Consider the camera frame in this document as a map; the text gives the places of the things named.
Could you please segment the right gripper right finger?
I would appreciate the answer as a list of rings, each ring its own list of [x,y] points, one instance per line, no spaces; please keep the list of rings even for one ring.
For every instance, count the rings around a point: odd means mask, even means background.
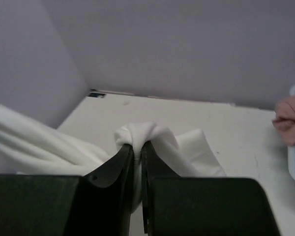
[[[150,142],[142,150],[144,232],[149,236],[278,236],[261,185],[251,178],[181,177]]]

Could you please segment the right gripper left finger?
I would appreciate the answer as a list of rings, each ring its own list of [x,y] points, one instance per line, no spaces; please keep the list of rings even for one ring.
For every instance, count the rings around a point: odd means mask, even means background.
[[[0,175],[0,236],[126,236],[134,153],[85,176]]]

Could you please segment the white t shirt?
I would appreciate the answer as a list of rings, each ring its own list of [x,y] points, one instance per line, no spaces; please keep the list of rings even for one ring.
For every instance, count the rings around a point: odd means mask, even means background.
[[[117,148],[134,151],[132,210],[142,200],[141,152],[151,142],[157,155],[181,177],[224,177],[202,130],[174,135],[153,121],[132,122],[114,133]],[[58,132],[0,104],[0,152],[19,174],[84,176],[109,160],[102,148]]]

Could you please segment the pink printed t shirt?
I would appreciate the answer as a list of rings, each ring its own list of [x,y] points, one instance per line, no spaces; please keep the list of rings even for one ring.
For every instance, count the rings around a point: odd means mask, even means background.
[[[295,146],[295,95],[278,102],[274,111],[273,126],[286,145]]]

